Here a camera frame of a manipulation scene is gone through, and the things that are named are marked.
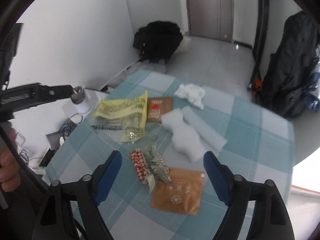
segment brown paper packet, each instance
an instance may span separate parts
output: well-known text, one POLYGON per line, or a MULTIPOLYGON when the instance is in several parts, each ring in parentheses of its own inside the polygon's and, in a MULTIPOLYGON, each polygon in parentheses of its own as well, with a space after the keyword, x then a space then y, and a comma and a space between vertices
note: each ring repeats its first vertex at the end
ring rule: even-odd
POLYGON ((147 121, 161 122, 161 115, 172 111, 173 98, 148 98, 147 121))
POLYGON ((170 168, 173 186, 159 180, 150 206, 167 212, 183 215, 198 214, 204 173, 170 168))

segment brown door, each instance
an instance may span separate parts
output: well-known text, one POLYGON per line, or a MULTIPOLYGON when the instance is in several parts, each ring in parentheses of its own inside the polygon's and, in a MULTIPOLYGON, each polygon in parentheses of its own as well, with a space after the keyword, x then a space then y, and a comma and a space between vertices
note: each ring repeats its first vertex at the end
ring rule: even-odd
POLYGON ((188 0, 190 34, 232 41, 232 0, 188 0))

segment crumpled tissue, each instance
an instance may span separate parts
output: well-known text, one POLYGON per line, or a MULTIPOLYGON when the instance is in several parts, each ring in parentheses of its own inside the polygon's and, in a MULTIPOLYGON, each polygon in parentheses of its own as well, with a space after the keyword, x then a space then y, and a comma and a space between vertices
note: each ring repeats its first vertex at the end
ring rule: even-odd
POLYGON ((199 87, 195 84, 181 84, 174 95, 182 99, 187 98, 188 101, 194 106, 197 106, 202 110, 204 109, 201 99, 205 95, 205 90, 202 87, 199 87))

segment checkered tablecloth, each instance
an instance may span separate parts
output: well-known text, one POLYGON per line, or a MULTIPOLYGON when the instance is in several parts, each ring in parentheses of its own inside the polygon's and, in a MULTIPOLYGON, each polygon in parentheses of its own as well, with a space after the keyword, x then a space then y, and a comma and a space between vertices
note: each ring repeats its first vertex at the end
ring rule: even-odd
MULTIPOLYGON (((149 71, 138 71, 115 89, 108 99, 135 98, 145 90, 149 97, 173 96, 181 83, 188 81, 149 71)), ((228 140, 217 154, 222 164, 247 180, 273 179, 286 202, 294 153, 293 126, 287 120, 255 104, 204 86, 204 110, 193 111, 228 140)), ((188 106, 174 97, 173 107, 188 106)), ((106 161, 113 150, 122 154, 122 167, 106 201, 99 210, 115 240, 211 240, 227 210, 210 181, 204 184, 199 214, 195 216, 163 212, 149 206, 151 195, 137 179, 128 154, 135 147, 150 143, 144 138, 137 145, 119 144, 105 133, 95 133, 91 116, 75 129, 47 167, 50 180, 62 183, 79 180, 106 161)), ((202 160, 190 163, 172 148, 172 134, 159 128, 156 146, 169 167, 204 170, 202 160)), ((79 209, 72 203, 74 216, 81 222, 79 209)), ((239 239, 245 239, 253 214, 249 203, 239 239)))

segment screw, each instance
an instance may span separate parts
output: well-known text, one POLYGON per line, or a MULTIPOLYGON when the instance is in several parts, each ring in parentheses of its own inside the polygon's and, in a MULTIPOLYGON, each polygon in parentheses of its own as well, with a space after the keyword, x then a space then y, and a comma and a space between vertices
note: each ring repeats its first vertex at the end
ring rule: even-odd
POLYGON ((269 186, 274 186, 274 185, 275 185, 274 181, 271 180, 271 179, 267 179, 267 180, 266 180, 266 183, 267 183, 269 186))
POLYGON ((82 180, 83 181, 89 181, 91 179, 91 175, 84 175, 83 177, 82 177, 82 180))
POLYGON ((51 182, 51 185, 52 185, 53 187, 58 186, 59 184, 60 184, 60 181, 58 181, 57 179, 54 180, 53 182, 51 182))
POLYGON ((236 181, 242 181, 242 180, 243 180, 243 177, 242 177, 241 175, 235 175, 235 176, 234 176, 234 179, 235 179, 236 181))

